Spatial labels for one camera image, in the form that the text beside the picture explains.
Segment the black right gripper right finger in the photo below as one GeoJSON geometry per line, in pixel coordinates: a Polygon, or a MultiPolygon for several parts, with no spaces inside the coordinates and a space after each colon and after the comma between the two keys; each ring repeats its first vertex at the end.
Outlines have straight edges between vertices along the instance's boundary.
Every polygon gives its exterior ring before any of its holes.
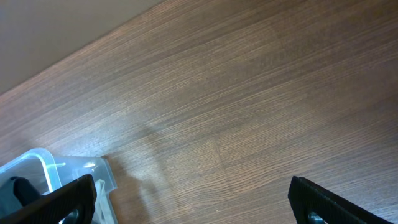
{"type": "Polygon", "coordinates": [[[292,177],[288,199],[298,224],[391,224],[304,177],[292,177]]]}

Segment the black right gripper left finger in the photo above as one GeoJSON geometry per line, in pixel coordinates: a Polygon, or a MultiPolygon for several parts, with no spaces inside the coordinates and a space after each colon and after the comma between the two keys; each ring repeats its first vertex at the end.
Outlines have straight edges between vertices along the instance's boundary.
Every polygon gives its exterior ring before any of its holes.
{"type": "Polygon", "coordinates": [[[93,177],[83,175],[1,218],[1,223],[91,223],[95,212],[93,177]]]}

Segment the clear plastic storage bin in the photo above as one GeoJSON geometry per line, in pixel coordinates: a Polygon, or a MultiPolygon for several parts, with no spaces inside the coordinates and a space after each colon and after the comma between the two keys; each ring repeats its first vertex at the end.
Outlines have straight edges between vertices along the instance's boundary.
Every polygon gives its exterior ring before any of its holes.
{"type": "Polygon", "coordinates": [[[1,166],[1,185],[11,177],[23,177],[47,195],[86,174],[92,176],[97,193],[92,222],[117,223],[109,199],[117,185],[108,161],[101,157],[55,156],[43,148],[31,149],[1,166]]]}

